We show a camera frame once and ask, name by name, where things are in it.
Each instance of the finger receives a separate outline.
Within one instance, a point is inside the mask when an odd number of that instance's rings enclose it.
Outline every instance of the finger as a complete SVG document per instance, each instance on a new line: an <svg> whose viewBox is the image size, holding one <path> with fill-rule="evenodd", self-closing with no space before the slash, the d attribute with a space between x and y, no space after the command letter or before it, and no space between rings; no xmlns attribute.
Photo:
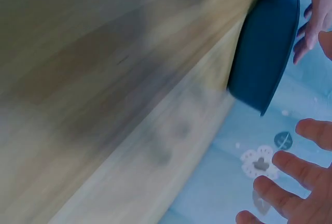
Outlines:
<svg viewBox="0 0 332 224"><path fill-rule="evenodd" d="M263 224L259 221L256 216L254 216L249 211L241 211L236 217L237 224Z"/></svg>
<svg viewBox="0 0 332 224"><path fill-rule="evenodd" d="M305 54L308 53L308 51L309 51L309 48L307 47L305 38L302 38L294 46L293 63L297 64L305 56Z"/></svg>
<svg viewBox="0 0 332 224"><path fill-rule="evenodd" d="M272 162L308 190L312 190L317 180L327 171L326 168L307 162L285 151L275 153Z"/></svg>
<svg viewBox="0 0 332 224"><path fill-rule="evenodd" d="M297 31L297 35L296 35L296 37L299 37L299 36L301 36L301 35L303 35L303 34L306 33L306 27L307 27L307 24L308 24L308 23L305 23L304 25L302 25L302 26L299 28L299 30Z"/></svg>
<svg viewBox="0 0 332 224"><path fill-rule="evenodd" d="M303 201L302 198L280 188L265 176L255 179L254 189L263 200L270 203L286 219L289 219L295 208Z"/></svg>
<svg viewBox="0 0 332 224"><path fill-rule="evenodd" d="M321 31L318 35L318 40L325 55L332 60L332 32Z"/></svg>
<svg viewBox="0 0 332 224"><path fill-rule="evenodd" d="M325 16L326 14L322 14L314 7L312 8L311 18L307 24L305 35L306 43L310 50L314 48L317 42L317 36L323 28Z"/></svg>
<svg viewBox="0 0 332 224"><path fill-rule="evenodd" d="M332 11L330 11L324 18L323 31L327 31L332 24Z"/></svg>
<svg viewBox="0 0 332 224"><path fill-rule="evenodd" d="M314 141L325 150L332 150L332 122L304 119L296 125L296 133Z"/></svg>
<svg viewBox="0 0 332 224"><path fill-rule="evenodd" d="M309 17L309 15L311 14L312 11L312 4L310 4L306 9L305 12L303 14L303 16L307 19Z"/></svg>

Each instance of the floral pattern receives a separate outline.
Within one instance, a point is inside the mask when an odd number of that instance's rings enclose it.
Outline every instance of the floral pattern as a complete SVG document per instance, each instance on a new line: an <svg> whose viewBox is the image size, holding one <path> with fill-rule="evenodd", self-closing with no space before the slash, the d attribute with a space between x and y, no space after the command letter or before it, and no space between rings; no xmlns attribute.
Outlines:
<svg viewBox="0 0 332 224"><path fill-rule="evenodd" d="M278 168L272 164L273 149L270 146L260 146L257 151L247 150L242 156L242 170L250 178L267 176L272 180L278 178Z"/></svg>

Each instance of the blue bowl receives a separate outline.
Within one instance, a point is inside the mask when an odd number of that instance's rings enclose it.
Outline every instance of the blue bowl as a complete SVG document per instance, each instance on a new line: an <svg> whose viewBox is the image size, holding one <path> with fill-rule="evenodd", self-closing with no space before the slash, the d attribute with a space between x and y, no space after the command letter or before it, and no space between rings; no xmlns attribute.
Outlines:
<svg viewBox="0 0 332 224"><path fill-rule="evenodd" d="M300 0L258 0L239 37L228 90L263 116L296 37Z"/></svg>

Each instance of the blue cloth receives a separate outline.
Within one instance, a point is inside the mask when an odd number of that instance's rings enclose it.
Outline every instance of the blue cloth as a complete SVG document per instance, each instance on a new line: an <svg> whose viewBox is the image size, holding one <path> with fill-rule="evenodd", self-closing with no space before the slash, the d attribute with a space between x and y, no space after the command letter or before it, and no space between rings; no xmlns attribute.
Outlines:
<svg viewBox="0 0 332 224"><path fill-rule="evenodd" d="M300 26L306 22L303 12L310 3L311 0L301 0ZM272 207L254 196L253 180L259 173L268 173L290 192L303 198L308 196L309 192L288 175L273 167L266 171L264 167L257 169L245 159L246 155L254 154L256 161L264 157L269 164L270 149L273 152L288 149L321 166L331 162L330 153L298 136L294 129L302 118L332 121L332 62L319 45L297 66L292 60L293 56L263 118L244 104L235 104L161 224L235 223L237 212L244 209L264 223L286 223Z"/></svg>

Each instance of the wooden edge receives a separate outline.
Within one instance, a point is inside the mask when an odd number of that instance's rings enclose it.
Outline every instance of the wooden edge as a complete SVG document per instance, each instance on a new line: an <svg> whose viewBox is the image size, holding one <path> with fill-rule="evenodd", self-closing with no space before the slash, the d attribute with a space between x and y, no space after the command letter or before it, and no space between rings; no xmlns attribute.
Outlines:
<svg viewBox="0 0 332 224"><path fill-rule="evenodd" d="M201 160L234 98L198 85L220 40L50 220L157 223Z"/></svg>

